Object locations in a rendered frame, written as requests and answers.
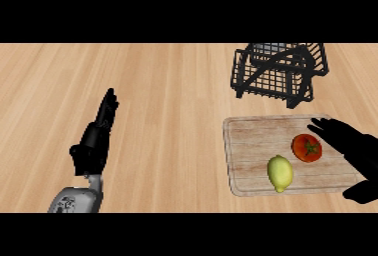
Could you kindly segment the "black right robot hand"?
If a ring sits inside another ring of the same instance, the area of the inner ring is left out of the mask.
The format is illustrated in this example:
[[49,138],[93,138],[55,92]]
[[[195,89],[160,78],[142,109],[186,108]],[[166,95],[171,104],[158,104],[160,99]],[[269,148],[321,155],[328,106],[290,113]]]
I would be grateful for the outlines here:
[[359,204],[378,200],[378,138],[359,132],[337,119],[312,119],[307,125],[359,171],[365,180],[344,192],[343,197]]

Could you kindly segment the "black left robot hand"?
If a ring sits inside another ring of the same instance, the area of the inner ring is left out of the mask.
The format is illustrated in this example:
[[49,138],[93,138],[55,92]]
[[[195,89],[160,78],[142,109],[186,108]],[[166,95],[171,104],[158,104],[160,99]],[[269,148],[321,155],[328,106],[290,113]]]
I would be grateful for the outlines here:
[[117,96],[114,89],[109,88],[101,102],[96,120],[87,125],[80,143],[70,148],[77,176],[102,174],[117,108]]

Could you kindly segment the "red tomato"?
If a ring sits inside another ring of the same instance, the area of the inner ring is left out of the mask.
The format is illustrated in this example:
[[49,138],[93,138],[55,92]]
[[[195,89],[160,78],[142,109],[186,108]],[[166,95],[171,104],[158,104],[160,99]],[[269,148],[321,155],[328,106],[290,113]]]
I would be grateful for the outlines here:
[[291,149],[295,157],[303,162],[315,162],[322,157],[322,145],[310,134],[300,134],[294,137]]

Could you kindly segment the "pale wooden cutting board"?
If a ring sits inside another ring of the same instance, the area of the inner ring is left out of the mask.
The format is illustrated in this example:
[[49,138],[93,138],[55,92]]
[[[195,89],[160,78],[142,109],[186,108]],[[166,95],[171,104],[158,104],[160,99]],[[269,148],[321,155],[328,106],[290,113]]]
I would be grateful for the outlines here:
[[[310,119],[327,114],[231,117],[223,122],[229,184],[236,196],[278,196],[267,176],[269,160],[281,155],[293,164],[294,180],[282,195],[338,193],[363,180],[343,155],[307,129]],[[303,162],[291,149],[293,139],[310,134],[322,145],[322,156]]]

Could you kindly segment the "yellow lemon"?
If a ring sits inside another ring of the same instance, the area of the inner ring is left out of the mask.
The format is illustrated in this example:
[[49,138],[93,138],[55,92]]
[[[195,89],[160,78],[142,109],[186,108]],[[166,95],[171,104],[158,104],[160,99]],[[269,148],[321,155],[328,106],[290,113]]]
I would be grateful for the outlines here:
[[293,165],[285,157],[276,155],[267,163],[267,175],[275,191],[282,193],[293,183]]

